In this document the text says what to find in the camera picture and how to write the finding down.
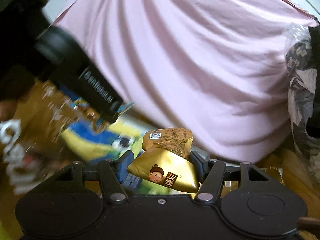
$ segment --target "cartoon boy logo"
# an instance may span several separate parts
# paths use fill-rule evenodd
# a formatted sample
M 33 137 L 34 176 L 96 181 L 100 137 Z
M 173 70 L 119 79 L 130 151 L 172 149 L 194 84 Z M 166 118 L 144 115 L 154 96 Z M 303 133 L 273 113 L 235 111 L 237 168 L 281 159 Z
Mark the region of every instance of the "cartoon boy logo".
M 162 177 L 164 175 L 163 169 L 161 169 L 158 164 L 155 164 L 155 166 L 152 166 L 149 178 L 152 182 L 160 183 L 162 181 Z

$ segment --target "qr code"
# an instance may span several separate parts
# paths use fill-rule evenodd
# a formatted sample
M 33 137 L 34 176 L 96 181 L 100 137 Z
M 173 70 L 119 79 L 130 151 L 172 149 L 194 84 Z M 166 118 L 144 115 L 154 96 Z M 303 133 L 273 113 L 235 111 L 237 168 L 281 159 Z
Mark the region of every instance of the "qr code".
M 153 139 L 160 139 L 161 138 L 161 133 L 160 132 L 153 132 L 153 133 L 150 133 L 150 140 L 153 140 Z

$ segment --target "gold foil wrapper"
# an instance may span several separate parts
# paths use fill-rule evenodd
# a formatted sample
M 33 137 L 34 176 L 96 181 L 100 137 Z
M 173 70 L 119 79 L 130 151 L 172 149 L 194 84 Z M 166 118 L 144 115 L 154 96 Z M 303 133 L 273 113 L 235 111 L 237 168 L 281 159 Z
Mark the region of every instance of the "gold foil wrapper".
M 128 171 L 178 191 L 196 193 L 199 189 L 192 163 L 161 148 L 151 148 L 144 152 L 129 165 Z
M 193 136 L 184 128 L 166 128 L 146 132 L 143 137 L 142 149 L 151 147 L 165 149 L 184 159 L 188 159 Z

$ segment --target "screw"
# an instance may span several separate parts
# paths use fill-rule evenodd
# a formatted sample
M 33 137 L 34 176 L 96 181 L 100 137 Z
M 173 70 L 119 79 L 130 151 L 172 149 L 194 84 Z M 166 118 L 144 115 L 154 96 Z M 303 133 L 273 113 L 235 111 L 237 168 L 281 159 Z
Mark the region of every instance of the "screw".
M 113 193 L 110 195 L 110 199 L 113 202 L 121 202 L 126 199 L 125 195 L 122 193 Z
M 163 205 L 163 204 L 166 203 L 166 201 L 165 201 L 164 199 L 158 199 L 158 203 L 161 204 L 161 205 Z
M 213 199 L 213 196 L 212 196 L 212 194 L 210 194 L 210 193 L 200 193 L 200 194 L 197 196 L 197 198 L 198 198 L 199 200 L 201 200 L 201 201 L 206 202 L 206 201 L 212 200 L 212 199 Z

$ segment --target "pink fabric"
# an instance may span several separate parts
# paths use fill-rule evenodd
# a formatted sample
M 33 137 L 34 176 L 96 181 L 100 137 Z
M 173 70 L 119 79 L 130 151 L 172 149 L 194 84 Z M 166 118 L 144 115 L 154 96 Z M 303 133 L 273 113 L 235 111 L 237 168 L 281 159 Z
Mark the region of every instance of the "pink fabric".
M 212 154 L 256 162 L 290 132 L 283 0 L 68 0 L 72 33 L 125 101 Z

